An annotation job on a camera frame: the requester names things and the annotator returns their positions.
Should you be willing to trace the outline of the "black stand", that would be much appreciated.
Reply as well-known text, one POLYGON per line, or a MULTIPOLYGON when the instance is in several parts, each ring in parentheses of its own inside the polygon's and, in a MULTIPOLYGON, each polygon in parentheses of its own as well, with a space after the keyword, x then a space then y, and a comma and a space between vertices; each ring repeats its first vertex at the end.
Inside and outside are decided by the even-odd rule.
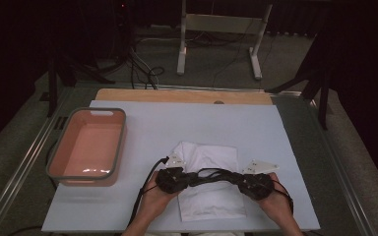
POLYGON ((49 54, 47 69, 49 101, 49 108, 47 113, 48 117, 51 117, 57 108, 58 80, 61 80, 64 86, 73 87, 77 82, 75 72, 79 71, 101 84, 113 84, 113 81, 108 80, 96 71, 87 68, 85 65, 81 64, 65 53, 49 54))
POLYGON ((275 88, 266 89, 268 93, 280 93, 294 85, 307 81, 300 95, 306 100, 312 100, 317 93, 320 93, 318 121, 324 130, 327 130, 326 114, 335 47, 336 44, 331 39, 324 33, 319 32, 300 64, 296 75, 291 80, 275 88))

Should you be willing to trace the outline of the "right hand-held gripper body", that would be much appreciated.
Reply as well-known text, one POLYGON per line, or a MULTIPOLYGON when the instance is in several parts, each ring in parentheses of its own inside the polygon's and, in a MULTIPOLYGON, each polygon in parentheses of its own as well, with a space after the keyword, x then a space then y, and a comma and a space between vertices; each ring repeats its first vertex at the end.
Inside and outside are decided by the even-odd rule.
POLYGON ((277 164, 253 159, 242 170, 239 191, 255 201, 265 199, 275 190, 270 173, 278 168, 277 164))

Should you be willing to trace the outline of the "person's right hand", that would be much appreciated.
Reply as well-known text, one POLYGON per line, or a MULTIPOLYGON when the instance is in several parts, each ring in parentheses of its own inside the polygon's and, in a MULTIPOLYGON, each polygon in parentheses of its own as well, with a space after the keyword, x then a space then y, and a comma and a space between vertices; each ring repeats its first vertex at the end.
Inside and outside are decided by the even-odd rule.
POLYGON ((274 184, 275 190, 265 199, 258 201, 258 205, 262 211, 279 227, 287 225, 292 221, 293 214, 290 208, 290 199, 287 190, 280 183, 276 173, 269 174, 274 184))

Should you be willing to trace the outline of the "metal floor rail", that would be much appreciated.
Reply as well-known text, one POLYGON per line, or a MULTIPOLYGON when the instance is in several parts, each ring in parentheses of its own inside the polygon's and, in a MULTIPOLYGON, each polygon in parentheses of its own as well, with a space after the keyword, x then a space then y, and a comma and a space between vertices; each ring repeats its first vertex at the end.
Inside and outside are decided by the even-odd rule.
POLYGON ((49 103, 35 95, 0 133, 0 223, 55 124, 48 110, 49 103))
POLYGON ((339 186, 360 235, 378 236, 373 221, 374 213, 370 207, 375 201, 370 192, 372 183, 378 181, 378 170, 365 145, 335 94, 328 98, 327 129, 323 128, 318 118, 323 108, 321 99, 305 99, 304 102, 324 140, 339 186))

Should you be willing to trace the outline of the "person's left hand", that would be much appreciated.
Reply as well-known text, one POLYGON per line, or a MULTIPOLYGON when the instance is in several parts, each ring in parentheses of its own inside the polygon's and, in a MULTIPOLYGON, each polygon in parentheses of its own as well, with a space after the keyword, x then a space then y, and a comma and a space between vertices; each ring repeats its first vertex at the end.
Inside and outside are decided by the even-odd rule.
POLYGON ((169 194, 162 191, 156 183, 157 176, 158 172, 155 171, 144 188, 141 205, 137 213, 137 218, 146 224, 150 224, 160 216, 169 202, 178 196, 177 193, 169 194))

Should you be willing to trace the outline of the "white board mat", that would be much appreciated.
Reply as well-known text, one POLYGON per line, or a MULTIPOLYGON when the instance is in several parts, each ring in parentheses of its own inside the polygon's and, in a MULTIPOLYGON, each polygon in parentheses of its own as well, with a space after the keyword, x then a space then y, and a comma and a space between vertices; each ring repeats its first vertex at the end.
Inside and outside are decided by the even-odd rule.
POLYGON ((238 164, 274 163, 293 198, 303 230, 320 224, 274 105, 95 100, 94 107, 126 113, 126 139, 117 182, 110 187, 59 186, 42 228, 46 232, 119 232, 125 229, 139 189, 157 161, 182 141, 235 147, 238 164))

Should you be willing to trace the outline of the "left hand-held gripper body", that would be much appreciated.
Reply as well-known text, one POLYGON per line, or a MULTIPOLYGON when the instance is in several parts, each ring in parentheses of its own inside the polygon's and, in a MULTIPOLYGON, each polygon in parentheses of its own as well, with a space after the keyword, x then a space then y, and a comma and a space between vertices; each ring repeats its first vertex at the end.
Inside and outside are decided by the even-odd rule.
POLYGON ((184 172, 186 162, 176 152, 173 152, 156 178, 157 186, 168 194, 174 194, 186 189, 189 185, 189 175, 184 172))

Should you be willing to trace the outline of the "white shorts with black waistband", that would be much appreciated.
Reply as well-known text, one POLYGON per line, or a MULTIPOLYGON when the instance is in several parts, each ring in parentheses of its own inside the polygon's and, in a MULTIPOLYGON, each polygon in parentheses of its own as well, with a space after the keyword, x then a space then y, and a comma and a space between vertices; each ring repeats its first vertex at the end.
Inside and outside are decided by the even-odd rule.
MULTIPOLYGON (((202 168, 238 171, 236 147, 180 142, 173 151, 185 161, 186 173, 202 168)), ((183 221, 246 216, 243 196, 235 185, 226 181, 188 187, 179 194, 178 201, 183 221)))

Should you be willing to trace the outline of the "dark equipment rack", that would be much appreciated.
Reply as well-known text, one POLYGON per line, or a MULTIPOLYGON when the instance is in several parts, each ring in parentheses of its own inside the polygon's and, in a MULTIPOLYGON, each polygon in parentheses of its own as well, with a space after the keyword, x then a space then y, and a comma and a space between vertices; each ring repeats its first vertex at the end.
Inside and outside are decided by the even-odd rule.
POLYGON ((124 61, 134 41, 129 0, 109 0, 113 18, 113 42, 110 51, 117 62, 124 61))

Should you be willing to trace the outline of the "pink basin with grey rim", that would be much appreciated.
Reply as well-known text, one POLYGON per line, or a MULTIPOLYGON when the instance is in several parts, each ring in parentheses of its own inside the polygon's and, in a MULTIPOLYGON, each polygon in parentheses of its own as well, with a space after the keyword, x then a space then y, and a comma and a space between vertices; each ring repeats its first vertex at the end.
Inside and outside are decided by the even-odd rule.
POLYGON ((126 131, 126 113, 120 108, 75 110, 47 163, 47 175, 65 186, 112 186, 126 131))

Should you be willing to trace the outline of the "white metal stand frame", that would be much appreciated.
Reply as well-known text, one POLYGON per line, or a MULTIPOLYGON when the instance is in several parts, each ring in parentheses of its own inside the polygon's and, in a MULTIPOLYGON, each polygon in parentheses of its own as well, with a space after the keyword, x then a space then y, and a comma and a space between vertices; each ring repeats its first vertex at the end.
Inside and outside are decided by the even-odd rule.
POLYGON ((186 10, 188 0, 181 0, 181 25, 180 25, 180 47, 177 59, 178 75, 185 73, 186 63, 186 31, 206 31, 206 32, 227 32, 256 34, 255 44, 249 48, 249 57, 254 78, 257 81, 263 79, 263 74, 259 62, 258 51, 264 36, 264 32, 270 17, 273 5, 267 3, 260 18, 245 18, 233 16, 220 16, 214 14, 194 14, 186 10))

